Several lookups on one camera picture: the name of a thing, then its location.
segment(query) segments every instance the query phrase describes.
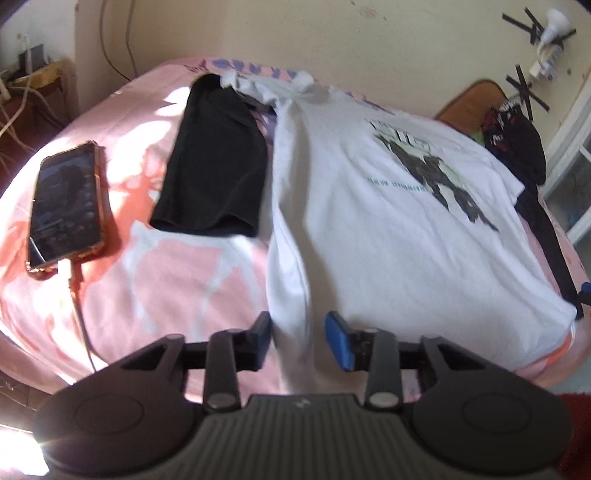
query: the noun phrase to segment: black cloth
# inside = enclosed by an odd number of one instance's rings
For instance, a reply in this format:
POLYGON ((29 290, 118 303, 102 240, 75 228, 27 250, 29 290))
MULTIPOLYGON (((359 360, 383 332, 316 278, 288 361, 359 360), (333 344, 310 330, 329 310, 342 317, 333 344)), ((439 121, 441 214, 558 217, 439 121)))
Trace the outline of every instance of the black cloth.
POLYGON ((256 236, 267 144, 218 75, 195 81, 150 225, 194 235, 256 236))
POLYGON ((486 114, 482 132, 487 150, 523 183, 525 190, 517 199, 515 210, 542 247, 562 298, 575 305, 577 318, 582 318, 579 291, 564 260, 554 225, 538 199, 538 186, 546 181, 546 158, 538 131, 519 104, 507 101, 486 114))
POLYGON ((591 12, 591 0, 577 0, 581 5, 583 5, 589 12, 591 12))
POLYGON ((482 124, 485 147, 515 175, 527 190, 537 194, 546 181, 546 157, 540 134, 519 104, 505 102, 491 109, 482 124))
POLYGON ((544 251, 548 266, 560 289, 560 295, 567 302, 577 307, 577 319, 583 317, 583 309, 579 301, 578 289, 574 286, 569 268, 560 249, 556 231, 548 214, 538 201, 537 193, 524 190, 515 204, 515 210, 530 226, 531 232, 537 238, 544 251))

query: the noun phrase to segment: phone case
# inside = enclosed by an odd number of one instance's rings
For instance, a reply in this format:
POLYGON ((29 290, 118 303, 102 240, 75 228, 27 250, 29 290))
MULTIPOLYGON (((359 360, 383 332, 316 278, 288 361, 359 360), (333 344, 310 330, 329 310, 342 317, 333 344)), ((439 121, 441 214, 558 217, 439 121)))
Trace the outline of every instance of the phone case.
MULTIPOLYGON (((43 162, 47 161, 49 158, 54 158, 58 155, 63 155, 64 153, 69 153, 74 150, 78 150, 79 148, 82 148, 88 144, 92 144, 94 147, 94 151, 95 151, 94 171, 95 171, 95 181, 96 181, 97 203, 98 203, 98 210, 99 210, 100 241, 90 247, 87 247, 83 250, 71 252, 67 255, 64 255, 64 256, 56 259, 55 261, 52 261, 51 263, 44 264, 44 265, 37 267, 37 268, 31 268, 30 261, 29 261, 29 257, 30 257, 29 248, 30 247, 29 247, 29 242, 27 242, 27 260, 25 262, 25 267, 26 267, 29 275, 33 276, 34 278, 36 278, 38 280, 42 280, 42 279, 46 278, 49 274, 53 273, 53 271, 57 268, 57 261, 58 260, 62 260, 63 258, 68 258, 72 261, 76 261, 76 260, 82 260, 87 257, 94 257, 94 256, 99 255, 104 250, 104 248, 106 246, 105 207, 103 205, 102 169, 101 169, 101 167, 103 166, 103 163, 104 163, 103 162, 103 160, 104 160, 103 159, 103 149, 100 146, 98 146, 98 144, 95 141, 89 140, 88 142, 85 142, 83 144, 78 145, 77 147, 66 150, 65 152, 60 152, 56 155, 52 155, 51 157, 45 158, 41 162, 41 165, 43 165, 43 162)), ((34 202, 35 202, 35 199, 33 198, 33 201, 31 202, 31 214, 33 212, 33 203, 34 202)), ((31 230, 31 221, 29 220, 29 231, 30 230, 31 230)))

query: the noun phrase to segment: wall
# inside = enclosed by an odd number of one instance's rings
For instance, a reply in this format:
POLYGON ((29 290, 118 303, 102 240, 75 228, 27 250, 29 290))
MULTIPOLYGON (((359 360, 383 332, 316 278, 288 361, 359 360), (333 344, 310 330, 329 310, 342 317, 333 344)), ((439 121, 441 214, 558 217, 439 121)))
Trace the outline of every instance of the wall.
MULTIPOLYGON (((80 0, 76 8, 76 84, 80 112, 86 112, 122 85, 100 49, 99 16, 102 0, 80 0)), ((111 50, 112 5, 105 10, 105 48, 111 50)))
MULTIPOLYGON (((68 109, 72 116, 114 92, 121 83, 100 50, 99 13, 102 0, 29 0, 0 28, 0 67, 18 61, 22 41, 43 43, 51 60, 64 60, 68 109)), ((112 3, 105 14, 105 43, 111 47, 112 3)))
MULTIPOLYGON (((139 0, 132 45, 141 72, 173 57, 210 54, 292 69, 373 101, 432 116, 477 79, 514 90, 505 76, 535 59, 525 22, 529 5, 570 10, 578 35, 569 41, 555 84, 535 91, 551 106, 534 107, 548 143, 569 111, 591 63, 591 15, 574 0, 139 0)), ((129 0, 113 8, 112 56, 128 74, 124 32, 129 0)))
POLYGON ((79 111, 74 75, 75 8, 76 0, 29 0, 0 28, 2 70, 18 63, 24 34, 29 35, 33 47, 43 43, 50 60, 64 60, 66 103, 71 115, 79 111))

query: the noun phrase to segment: pink bedspread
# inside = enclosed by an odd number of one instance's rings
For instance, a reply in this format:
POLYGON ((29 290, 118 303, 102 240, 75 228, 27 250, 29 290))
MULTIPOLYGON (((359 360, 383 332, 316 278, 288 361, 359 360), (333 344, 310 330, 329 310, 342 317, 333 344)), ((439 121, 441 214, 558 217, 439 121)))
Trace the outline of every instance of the pink bedspread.
MULTIPOLYGON (((106 149, 113 214, 105 254, 82 265, 83 314, 98 363, 111 363, 168 333, 182 333, 187 341, 195 342, 217 330, 247 328, 267 308, 270 223, 264 218, 258 239, 191 236, 148 226, 189 86, 200 74, 227 68, 285 80, 295 75, 205 57, 165 64, 73 122, 17 175, 0 199, 0 238, 4 239, 0 243, 1 370, 49 392, 90 373, 72 306, 58 279, 33 280, 24 270, 28 215, 39 164, 46 156, 87 140, 106 149)), ((257 120, 271 149, 274 123, 264 116, 257 120)), ((556 227, 571 273, 581 284, 586 276, 578 256, 556 227)), ((539 245, 526 230, 549 273, 539 245)), ((520 373, 542 383, 562 380, 589 350, 589 325, 587 315, 563 347, 520 373)), ((239 379, 243 398, 255 391, 282 391, 274 351, 262 372, 241 372, 239 379)), ((201 390, 202 374, 192 373, 188 394, 198 397, 201 390)))

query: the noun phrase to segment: white t-shirt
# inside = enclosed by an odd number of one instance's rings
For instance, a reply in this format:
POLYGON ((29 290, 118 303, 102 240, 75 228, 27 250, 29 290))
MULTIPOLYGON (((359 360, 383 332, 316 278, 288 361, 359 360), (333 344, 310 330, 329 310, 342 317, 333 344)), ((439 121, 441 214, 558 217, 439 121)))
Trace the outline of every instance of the white t-shirt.
POLYGON ((523 185, 492 154, 307 73, 222 85, 277 113, 267 296, 289 390, 358 389, 326 343, 330 310, 509 369, 562 343, 576 309, 546 280, 514 208, 523 185))

